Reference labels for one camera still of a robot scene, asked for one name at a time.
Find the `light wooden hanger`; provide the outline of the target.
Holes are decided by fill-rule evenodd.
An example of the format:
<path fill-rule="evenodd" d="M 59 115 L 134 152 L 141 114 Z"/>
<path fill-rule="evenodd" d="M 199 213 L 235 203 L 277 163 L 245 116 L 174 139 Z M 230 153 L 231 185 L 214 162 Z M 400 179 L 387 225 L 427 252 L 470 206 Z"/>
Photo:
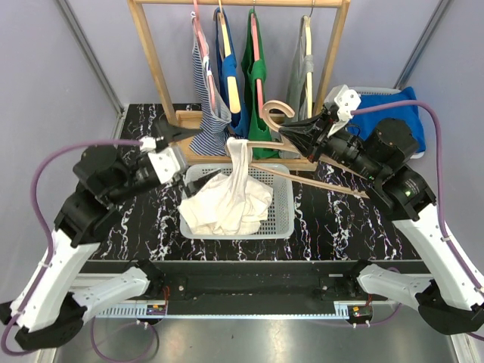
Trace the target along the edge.
<path fill-rule="evenodd" d="M 273 110 L 273 109 L 282 111 L 285 116 L 294 116 L 294 111 L 290 106 L 288 106 L 287 104 L 285 104 L 282 101 L 271 100 L 271 101 L 267 101 L 263 104 L 262 110 L 260 111 L 263 121 L 272 131 L 279 132 L 279 128 L 281 126 L 279 124 L 277 124 L 272 119 L 272 117 L 270 115 L 270 111 Z M 257 148 L 269 148 L 269 149 L 282 150 L 282 151 L 290 151 L 290 152 L 294 152 L 294 153 L 297 152 L 297 149 L 285 137 L 281 137 L 281 142 L 273 142 L 273 141 L 248 141 L 247 142 L 247 150 L 252 150 L 255 147 L 257 147 Z M 343 164 L 337 163 L 336 161 L 330 159 L 329 157 L 321 156 L 320 160 L 322 162 L 326 163 L 326 164 L 330 164 L 332 166 L 338 167 L 342 170 L 345 170 L 347 172 L 350 172 L 354 175 L 359 176 L 359 174 L 357 174 L 356 172 L 351 171 L 349 168 L 347 168 Z M 366 198 L 366 199 L 369 198 L 369 196 L 364 191 L 353 190 L 351 188 L 346 188 L 346 187 L 343 187 L 341 185 L 332 185 L 332 184 L 328 184 L 328 183 L 325 183 L 325 182 L 322 182 L 322 181 L 316 181 L 316 180 L 313 180 L 313 179 L 303 178 L 303 177 L 296 176 L 296 175 L 277 172 L 274 169 L 268 169 L 268 168 L 262 167 L 259 164 L 254 163 L 254 162 L 252 162 L 250 164 L 250 166 L 255 168 L 255 169 L 258 169 L 258 170 L 261 170 L 261 171 L 264 171 L 264 172 L 267 172 L 267 173 L 271 173 L 271 174 L 276 175 L 276 176 L 286 178 L 286 179 L 288 179 L 292 182 L 299 182 L 299 183 L 304 184 L 304 185 L 310 185 L 312 187 L 321 188 L 321 189 L 325 189 L 325 190 L 328 190 L 328 191 L 335 191 L 335 192 L 342 193 L 342 194 L 349 194 L 349 195 L 353 195 L 355 197 L 362 197 L 362 198 Z"/>

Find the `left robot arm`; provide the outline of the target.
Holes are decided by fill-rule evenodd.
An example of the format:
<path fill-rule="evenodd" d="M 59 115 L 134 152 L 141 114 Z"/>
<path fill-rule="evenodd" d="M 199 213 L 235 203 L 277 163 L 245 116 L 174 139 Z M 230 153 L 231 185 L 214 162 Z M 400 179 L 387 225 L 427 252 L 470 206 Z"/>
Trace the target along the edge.
<path fill-rule="evenodd" d="M 164 273 L 148 260 L 84 291 L 73 292 L 71 286 L 121 222 L 122 203 L 162 185 L 182 185 L 188 161 L 178 144 L 198 134 L 198 129 L 158 120 L 153 134 L 138 140 L 78 143 L 82 155 L 73 167 L 78 183 L 53 225 L 39 208 L 39 179 L 49 163 L 73 147 L 56 150 L 41 162 L 31 181 L 30 199 L 48 246 L 22 293 L 1 305 L 1 321 L 7 333 L 14 333 L 20 355 L 68 343 L 97 314 L 124 300 L 168 293 Z"/>

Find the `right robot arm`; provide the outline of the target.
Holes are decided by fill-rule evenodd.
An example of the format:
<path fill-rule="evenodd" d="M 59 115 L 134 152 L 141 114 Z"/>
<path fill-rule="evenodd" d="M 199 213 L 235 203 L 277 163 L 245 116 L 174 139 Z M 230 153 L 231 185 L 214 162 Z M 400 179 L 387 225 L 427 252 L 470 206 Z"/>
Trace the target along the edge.
<path fill-rule="evenodd" d="M 283 124 L 279 132 L 304 157 L 320 156 L 343 164 L 368 180 L 370 201 L 411 242 L 430 272 L 412 278 L 361 260 L 345 272 L 344 293 L 350 299 L 379 295 L 418 311 L 444 335 L 472 334 L 483 326 L 483 296 L 476 283 L 483 276 L 461 248 L 444 237 L 435 194 L 407 165 L 418 143 L 405 121 L 386 118 L 361 139 L 323 115 Z"/>

